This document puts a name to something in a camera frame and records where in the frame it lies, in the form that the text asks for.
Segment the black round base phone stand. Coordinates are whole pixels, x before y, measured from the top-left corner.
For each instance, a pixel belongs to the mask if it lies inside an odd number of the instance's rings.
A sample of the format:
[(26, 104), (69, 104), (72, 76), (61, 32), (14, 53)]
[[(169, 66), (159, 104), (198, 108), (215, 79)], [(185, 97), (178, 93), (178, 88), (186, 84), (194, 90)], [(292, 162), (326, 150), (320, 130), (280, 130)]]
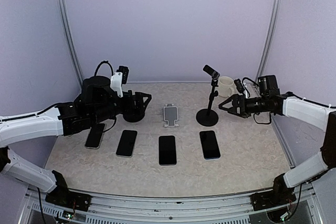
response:
[(123, 112), (123, 119), (129, 123), (141, 121), (145, 116), (144, 110), (131, 110)]

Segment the white phone stand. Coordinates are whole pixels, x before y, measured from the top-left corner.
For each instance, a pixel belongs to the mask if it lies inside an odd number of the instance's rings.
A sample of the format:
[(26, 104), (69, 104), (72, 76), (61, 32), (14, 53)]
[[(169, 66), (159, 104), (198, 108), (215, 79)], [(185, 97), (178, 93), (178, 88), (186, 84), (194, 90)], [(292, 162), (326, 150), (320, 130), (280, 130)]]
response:
[(179, 127), (178, 107), (168, 103), (163, 107), (164, 127)]

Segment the black phone blue edge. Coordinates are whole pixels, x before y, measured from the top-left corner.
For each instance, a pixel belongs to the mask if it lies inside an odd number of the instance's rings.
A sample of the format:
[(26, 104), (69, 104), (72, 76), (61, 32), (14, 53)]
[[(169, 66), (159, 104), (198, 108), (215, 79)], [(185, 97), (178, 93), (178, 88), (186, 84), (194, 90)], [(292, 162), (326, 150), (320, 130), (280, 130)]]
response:
[(220, 150), (214, 131), (200, 131), (199, 133), (203, 156), (205, 159), (220, 158)]

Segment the black phone landscape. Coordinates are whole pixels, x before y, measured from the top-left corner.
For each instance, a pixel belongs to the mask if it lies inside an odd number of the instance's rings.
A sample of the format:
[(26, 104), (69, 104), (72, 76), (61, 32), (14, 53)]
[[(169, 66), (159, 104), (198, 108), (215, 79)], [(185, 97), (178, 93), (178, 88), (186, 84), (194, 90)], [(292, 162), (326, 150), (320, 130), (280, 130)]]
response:
[(166, 135), (159, 137), (159, 164), (161, 166), (176, 165), (175, 136)]

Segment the black phone clear case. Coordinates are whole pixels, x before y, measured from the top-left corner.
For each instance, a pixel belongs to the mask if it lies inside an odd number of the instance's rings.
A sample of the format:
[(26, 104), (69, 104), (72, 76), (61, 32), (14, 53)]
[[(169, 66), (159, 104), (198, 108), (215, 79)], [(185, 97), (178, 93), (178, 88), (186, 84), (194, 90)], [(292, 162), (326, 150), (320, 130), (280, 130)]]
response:
[(94, 125), (90, 129), (90, 132), (85, 142), (85, 148), (96, 150), (100, 147), (105, 126), (105, 124), (99, 123)]

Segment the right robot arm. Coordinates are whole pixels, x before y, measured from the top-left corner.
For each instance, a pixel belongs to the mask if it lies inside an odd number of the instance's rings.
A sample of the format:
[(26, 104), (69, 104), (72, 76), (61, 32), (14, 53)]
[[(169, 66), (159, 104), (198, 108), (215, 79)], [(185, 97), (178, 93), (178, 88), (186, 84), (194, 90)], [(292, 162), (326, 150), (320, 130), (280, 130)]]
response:
[(281, 93), (274, 75), (258, 77), (257, 85), (257, 97), (233, 94), (219, 104), (219, 109), (240, 118), (266, 112), (288, 118), (294, 123), (292, 131), (300, 143), (321, 138), (318, 140), (321, 147), (312, 145), (315, 154), (274, 179), (268, 199), (273, 205), (279, 205), (296, 186), (335, 168), (335, 107), (301, 98), (290, 91)]

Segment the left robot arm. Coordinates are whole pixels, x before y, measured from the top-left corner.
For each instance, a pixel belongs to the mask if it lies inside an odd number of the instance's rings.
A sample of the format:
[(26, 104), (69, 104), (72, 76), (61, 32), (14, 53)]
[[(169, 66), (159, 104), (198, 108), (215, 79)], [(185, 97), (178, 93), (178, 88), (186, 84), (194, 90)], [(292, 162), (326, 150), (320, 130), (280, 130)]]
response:
[(88, 130), (121, 114), (127, 122), (144, 118), (152, 96), (123, 91), (123, 79), (95, 76), (85, 79), (81, 93), (72, 102), (18, 116), (1, 117), (1, 174), (12, 176), (39, 188), (66, 206), (73, 201), (63, 175), (41, 168), (17, 155), (10, 145), (47, 136), (68, 136)]

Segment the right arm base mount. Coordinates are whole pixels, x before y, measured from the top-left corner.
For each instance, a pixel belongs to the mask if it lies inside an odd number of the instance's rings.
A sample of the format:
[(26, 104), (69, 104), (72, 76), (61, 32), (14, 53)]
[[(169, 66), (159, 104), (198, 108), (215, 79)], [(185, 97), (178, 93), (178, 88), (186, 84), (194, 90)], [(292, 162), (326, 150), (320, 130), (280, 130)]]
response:
[(254, 211), (288, 204), (297, 200), (294, 189), (287, 187), (283, 175), (274, 179), (272, 190), (250, 196)]

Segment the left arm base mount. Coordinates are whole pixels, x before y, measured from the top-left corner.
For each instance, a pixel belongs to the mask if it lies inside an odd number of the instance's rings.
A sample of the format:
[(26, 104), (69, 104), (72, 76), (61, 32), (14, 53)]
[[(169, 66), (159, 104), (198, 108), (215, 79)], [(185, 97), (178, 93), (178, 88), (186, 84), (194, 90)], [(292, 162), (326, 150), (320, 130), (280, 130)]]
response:
[(91, 203), (91, 196), (74, 191), (53, 191), (46, 195), (45, 201), (57, 206), (87, 212)]

